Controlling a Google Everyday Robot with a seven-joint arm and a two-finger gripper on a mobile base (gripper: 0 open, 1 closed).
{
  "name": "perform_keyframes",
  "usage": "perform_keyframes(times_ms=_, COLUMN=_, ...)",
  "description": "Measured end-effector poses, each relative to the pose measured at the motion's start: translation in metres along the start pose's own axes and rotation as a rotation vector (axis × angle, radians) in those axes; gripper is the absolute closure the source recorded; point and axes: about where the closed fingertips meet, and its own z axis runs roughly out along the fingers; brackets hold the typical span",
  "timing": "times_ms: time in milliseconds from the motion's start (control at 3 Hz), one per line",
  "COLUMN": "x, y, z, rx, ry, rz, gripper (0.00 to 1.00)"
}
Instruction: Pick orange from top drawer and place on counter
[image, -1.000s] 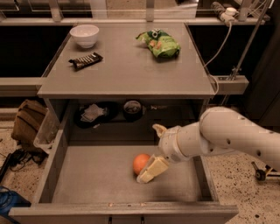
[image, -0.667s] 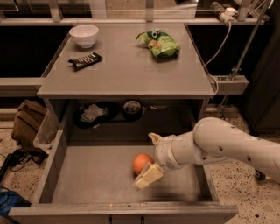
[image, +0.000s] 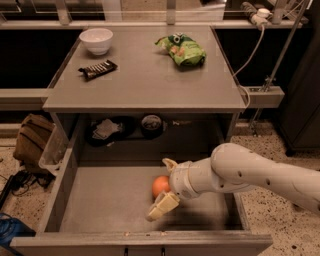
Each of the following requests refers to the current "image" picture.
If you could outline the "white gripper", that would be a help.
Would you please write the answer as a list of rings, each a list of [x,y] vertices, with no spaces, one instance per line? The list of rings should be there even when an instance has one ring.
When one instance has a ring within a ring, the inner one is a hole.
[[[146,219],[150,222],[160,219],[163,215],[178,207],[180,199],[190,200],[199,196],[189,179],[191,161],[178,164],[172,159],[163,158],[162,162],[170,173],[169,186],[172,192],[162,191],[157,196],[146,216]]]

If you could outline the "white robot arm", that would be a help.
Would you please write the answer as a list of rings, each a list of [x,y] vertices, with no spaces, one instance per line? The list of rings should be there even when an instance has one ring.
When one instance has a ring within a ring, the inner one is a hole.
[[[277,163],[234,143],[217,146],[210,157],[177,163],[164,158],[169,191],[161,191],[147,214],[160,219],[183,200],[203,193],[238,193],[253,186],[270,190],[293,204],[320,213],[320,172]]]

